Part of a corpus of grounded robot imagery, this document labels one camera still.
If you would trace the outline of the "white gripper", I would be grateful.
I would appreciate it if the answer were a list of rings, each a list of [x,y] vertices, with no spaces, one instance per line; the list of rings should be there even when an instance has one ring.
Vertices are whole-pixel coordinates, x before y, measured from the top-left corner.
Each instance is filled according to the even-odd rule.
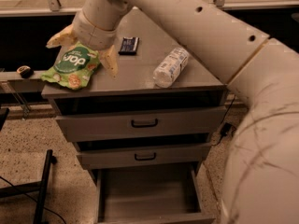
[[[48,49],[72,46],[79,41],[84,46],[99,51],[99,61],[111,77],[118,74],[117,52],[113,42],[116,31],[105,31],[91,24],[82,11],[78,12],[72,24],[53,35],[47,42]]]

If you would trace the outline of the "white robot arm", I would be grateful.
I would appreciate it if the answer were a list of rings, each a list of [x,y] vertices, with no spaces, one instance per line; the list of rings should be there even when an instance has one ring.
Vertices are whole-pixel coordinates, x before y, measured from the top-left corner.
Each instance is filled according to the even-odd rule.
[[[111,47],[138,7],[249,107],[226,160],[221,224],[299,224],[299,54],[202,0],[86,0],[48,47]]]

